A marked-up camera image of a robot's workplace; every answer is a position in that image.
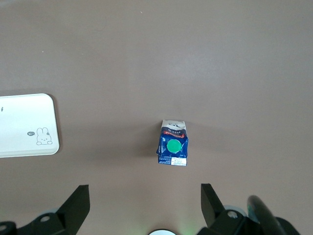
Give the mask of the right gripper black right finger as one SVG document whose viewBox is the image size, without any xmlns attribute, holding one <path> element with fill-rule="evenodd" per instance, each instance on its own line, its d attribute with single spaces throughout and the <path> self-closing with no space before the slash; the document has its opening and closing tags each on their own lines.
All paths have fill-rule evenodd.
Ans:
<svg viewBox="0 0 313 235">
<path fill-rule="evenodd" d="M 260 226 L 234 208 L 225 208 L 211 184 L 201 184 L 201 235 L 258 235 Z"/>
</svg>

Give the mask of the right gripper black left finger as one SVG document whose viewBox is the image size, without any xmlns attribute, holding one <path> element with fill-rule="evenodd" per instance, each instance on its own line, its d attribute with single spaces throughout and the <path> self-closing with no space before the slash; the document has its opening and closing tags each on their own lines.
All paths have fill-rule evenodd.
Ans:
<svg viewBox="0 0 313 235">
<path fill-rule="evenodd" d="M 13 221 L 2 221 L 2 235 L 75 235 L 90 211 L 89 186 L 79 185 L 56 212 L 39 215 L 17 228 Z"/>
</svg>

